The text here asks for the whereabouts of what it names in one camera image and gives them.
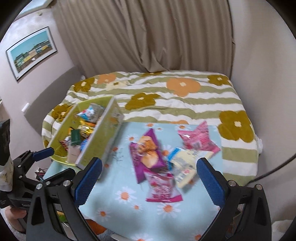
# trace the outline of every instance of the picture frame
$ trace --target picture frame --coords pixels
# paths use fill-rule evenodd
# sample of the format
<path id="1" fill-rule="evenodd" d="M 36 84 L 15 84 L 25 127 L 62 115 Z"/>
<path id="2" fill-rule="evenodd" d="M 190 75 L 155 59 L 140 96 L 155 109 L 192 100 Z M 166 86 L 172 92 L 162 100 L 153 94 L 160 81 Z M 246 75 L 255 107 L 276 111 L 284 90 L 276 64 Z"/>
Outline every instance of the picture frame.
<path id="1" fill-rule="evenodd" d="M 34 66 L 57 52 L 49 27 L 23 38 L 8 50 L 7 59 L 18 82 Z"/>

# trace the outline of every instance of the silver screw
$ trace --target silver screw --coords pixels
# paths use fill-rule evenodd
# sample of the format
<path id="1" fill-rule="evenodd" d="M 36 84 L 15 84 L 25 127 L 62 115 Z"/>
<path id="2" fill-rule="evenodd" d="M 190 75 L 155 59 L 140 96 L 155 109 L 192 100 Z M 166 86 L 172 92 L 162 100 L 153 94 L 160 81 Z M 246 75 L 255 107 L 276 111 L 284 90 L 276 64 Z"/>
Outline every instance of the silver screw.
<path id="1" fill-rule="evenodd" d="M 63 186 L 64 187 L 67 187 L 67 186 L 69 186 L 71 184 L 71 182 L 69 181 L 69 180 L 65 180 L 64 182 L 63 182 Z"/>
<path id="2" fill-rule="evenodd" d="M 233 180 L 228 181 L 228 185 L 231 186 L 231 187 L 235 187 L 236 184 L 237 183 L 235 181 L 233 181 Z"/>
<path id="3" fill-rule="evenodd" d="M 40 190 L 42 187 L 43 187 L 43 186 L 42 186 L 41 183 L 37 184 L 37 186 L 36 186 L 36 188 L 37 188 L 38 190 Z"/>
<path id="4" fill-rule="evenodd" d="M 257 184 L 257 185 L 256 185 L 256 188 L 257 188 L 258 190 L 262 190 L 263 187 L 262 187 L 260 184 Z"/>

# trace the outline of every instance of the floral blanket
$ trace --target floral blanket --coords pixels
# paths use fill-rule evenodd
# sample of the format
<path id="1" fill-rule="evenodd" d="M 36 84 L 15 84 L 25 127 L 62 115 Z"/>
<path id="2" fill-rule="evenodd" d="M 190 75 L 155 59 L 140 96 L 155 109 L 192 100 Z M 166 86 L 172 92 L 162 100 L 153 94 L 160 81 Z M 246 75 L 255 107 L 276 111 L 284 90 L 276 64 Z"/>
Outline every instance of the floral blanket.
<path id="1" fill-rule="evenodd" d="M 74 103 L 115 96 L 125 121 L 197 125 L 206 120 L 221 136 L 223 175 L 244 185 L 257 174 L 258 148 L 252 124 L 225 75 L 198 71 L 114 72 L 71 86 L 44 119 L 46 147 Z"/>

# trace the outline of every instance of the blue tablecloth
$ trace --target blue tablecloth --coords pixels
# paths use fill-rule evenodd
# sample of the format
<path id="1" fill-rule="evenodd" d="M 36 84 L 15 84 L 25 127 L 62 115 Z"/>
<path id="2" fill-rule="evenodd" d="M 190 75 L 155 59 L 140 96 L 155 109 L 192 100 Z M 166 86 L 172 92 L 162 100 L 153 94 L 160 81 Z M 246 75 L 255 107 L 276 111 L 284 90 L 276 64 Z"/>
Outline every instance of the blue tablecloth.
<path id="1" fill-rule="evenodd" d="M 198 240 L 219 211 L 198 176 L 180 190 L 183 201 L 177 203 L 146 202 L 148 182 L 136 182 L 128 146 L 131 140 L 136 142 L 150 127 L 154 128 L 161 149 L 172 151 L 175 147 L 182 147 L 177 130 L 193 130 L 196 126 L 124 123 L 101 178 L 80 210 L 98 224 L 132 240 Z M 209 131 L 211 140 L 221 147 L 217 128 L 209 126 Z M 209 162 L 215 170 L 223 172 L 221 152 Z M 64 169 L 53 162 L 45 178 Z"/>

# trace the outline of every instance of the curtain fold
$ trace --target curtain fold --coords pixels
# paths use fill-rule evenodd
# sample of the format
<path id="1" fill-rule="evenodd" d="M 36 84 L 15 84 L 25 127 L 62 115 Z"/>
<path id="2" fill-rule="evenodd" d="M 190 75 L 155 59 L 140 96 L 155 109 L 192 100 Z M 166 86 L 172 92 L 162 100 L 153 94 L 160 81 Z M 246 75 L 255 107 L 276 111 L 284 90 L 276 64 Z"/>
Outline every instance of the curtain fold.
<path id="1" fill-rule="evenodd" d="M 52 11 L 87 77 L 174 69 L 231 73 L 227 0 L 57 0 Z"/>

